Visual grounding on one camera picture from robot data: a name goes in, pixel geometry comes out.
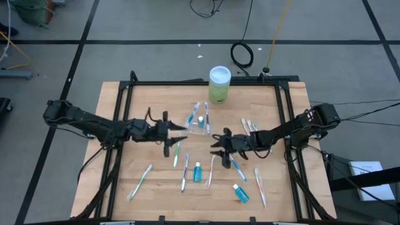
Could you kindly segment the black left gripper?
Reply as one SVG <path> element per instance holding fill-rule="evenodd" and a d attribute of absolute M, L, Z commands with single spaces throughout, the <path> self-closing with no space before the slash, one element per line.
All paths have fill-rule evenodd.
<path fill-rule="evenodd" d="M 162 119 L 153 120 L 148 111 L 144 119 L 134 119 L 134 141 L 135 142 L 164 142 L 163 154 L 169 157 L 169 145 L 173 146 L 179 141 L 185 140 L 187 136 L 171 137 L 168 143 L 168 129 L 172 131 L 186 130 L 184 126 L 168 122 L 168 112 L 162 113 Z"/>

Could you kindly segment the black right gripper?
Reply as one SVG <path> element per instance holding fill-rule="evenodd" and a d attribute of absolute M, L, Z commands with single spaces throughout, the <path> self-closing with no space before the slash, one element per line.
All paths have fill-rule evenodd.
<path fill-rule="evenodd" d="M 225 127 L 223 129 L 223 135 L 213 134 L 212 138 L 216 140 L 214 144 L 211 145 L 212 148 L 223 148 L 224 150 L 211 151 L 210 153 L 215 156 L 219 156 L 222 159 L 222 166 L 226 169 L 231 167 L 230 155 L 238 153 L 243 159 L 248 160 L 246 151 L 249 151 L 250 144 L 248 137 L 244 134 L 232 135 L 229 128 Z"/>

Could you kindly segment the clear plastic organizer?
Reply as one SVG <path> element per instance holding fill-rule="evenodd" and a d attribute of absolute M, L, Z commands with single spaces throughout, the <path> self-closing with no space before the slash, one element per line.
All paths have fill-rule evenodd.
<path fill-rule="evenodd" d="M 207 131 L 206 131 L 206 111 L 205 111 L 205 102 L 199 102 L 199 108 L 196 112 L 195 117 L 192 120 L 192 123 L 187 127 L 188 131 L 192 134 L 197 134 L 197 135 L 206 135 L 207 136 Z M 205 126 L 204 127 L 199 127 L 198 126 L 198 117 L 202 116 L 204 118 Z"/>

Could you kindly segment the green canister with white lid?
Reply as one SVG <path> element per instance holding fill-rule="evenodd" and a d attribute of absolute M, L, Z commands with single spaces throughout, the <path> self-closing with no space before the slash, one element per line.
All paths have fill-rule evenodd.
<path fill-rule="evenodd" d="M 223 103 L 228 97 L 231 72 L 227 67 L 216 66 L 209 72 L 209 100 L 214 104 Z"/>

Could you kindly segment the black beam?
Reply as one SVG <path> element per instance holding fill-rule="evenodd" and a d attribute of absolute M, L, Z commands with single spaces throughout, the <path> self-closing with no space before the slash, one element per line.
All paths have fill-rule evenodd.
<path fill-rule="evenodd" d="M 356 188 L 368 188 L 383 184 L 400 182 L 400 167 L 369 172 L 367 174 L 335 179 L 329 182 L 331 191 L 343 191 Z"/>

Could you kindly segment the white booklet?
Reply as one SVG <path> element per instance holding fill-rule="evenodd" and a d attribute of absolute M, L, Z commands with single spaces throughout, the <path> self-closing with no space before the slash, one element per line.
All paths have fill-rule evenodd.
<path fill-rule="evenodd" d="M 353 176 L 358 176 L 366 173 L 382 171 L 383 168 L 379 161 L 349 161 L 348 165 Z M 390 201 L 395 200 L 393 191 L 388 184 L 382 184 L 379 186 L 363 187 L 362 191 L 357 190 L 361 201 L 375 201 L 370 195 L 366 194 L 367 191 L 375 197 L 383 200 Z"/>

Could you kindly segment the grey flat bar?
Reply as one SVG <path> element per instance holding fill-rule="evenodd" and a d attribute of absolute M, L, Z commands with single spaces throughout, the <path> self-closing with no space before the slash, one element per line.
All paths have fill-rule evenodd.
<path fill-rule="evenodd" d="M 0 69 L 0 78 L 14 78 L 30 80 L 33 74 L 31 71 Z"/>

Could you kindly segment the black case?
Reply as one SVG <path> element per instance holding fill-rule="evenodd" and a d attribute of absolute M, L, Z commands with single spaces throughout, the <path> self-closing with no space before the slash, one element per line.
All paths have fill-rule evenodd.
<path fill-rule="evenodd" d="M 13 106 L 11 100 L 6 97 L 0 97 L 0 125 L 5 121 L 12 110 Z"/>

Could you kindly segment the green bag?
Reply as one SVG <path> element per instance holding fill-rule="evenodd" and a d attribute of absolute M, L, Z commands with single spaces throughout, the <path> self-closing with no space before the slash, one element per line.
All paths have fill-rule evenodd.
<path fill-rule="evenodd" d="M 14 0 L 12 6 L 25 23 L 44 29 L 48 28 L 56 7 L 52 0 Z"/>

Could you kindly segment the person's shoe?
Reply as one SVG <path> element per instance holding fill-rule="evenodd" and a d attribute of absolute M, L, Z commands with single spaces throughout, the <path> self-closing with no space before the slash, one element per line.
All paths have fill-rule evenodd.
<path fill-rule="evenodd" d="M 13 27 L 6 26 L 0 22 L 0 32 L 6 36 L 17 36 L 19 31 Z"/>

